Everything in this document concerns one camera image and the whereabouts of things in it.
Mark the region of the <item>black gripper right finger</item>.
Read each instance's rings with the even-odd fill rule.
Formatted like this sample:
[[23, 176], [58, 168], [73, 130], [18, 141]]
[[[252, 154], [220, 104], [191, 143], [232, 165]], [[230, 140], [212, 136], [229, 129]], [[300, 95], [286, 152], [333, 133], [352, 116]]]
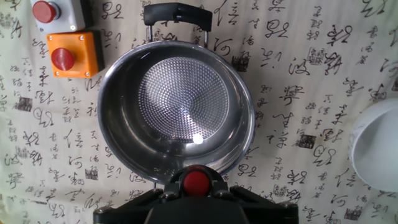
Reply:
[[297, 215], [298, 205], [290, 202], [274, 203], [243, 187], [228, 187], [226, 182], [213, 184], [213, 197], [237, 203], [246, 214]]

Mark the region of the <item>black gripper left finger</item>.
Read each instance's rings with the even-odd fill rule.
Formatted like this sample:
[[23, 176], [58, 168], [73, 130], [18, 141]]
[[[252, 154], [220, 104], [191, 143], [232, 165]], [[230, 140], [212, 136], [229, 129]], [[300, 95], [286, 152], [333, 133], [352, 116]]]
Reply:
[[127, 211], [143, 210], [149, 211], [153, 207], [180, 198], [180, 187], [178, 183], [164, 186], [164, 189], [152, 189], [126, 204]]

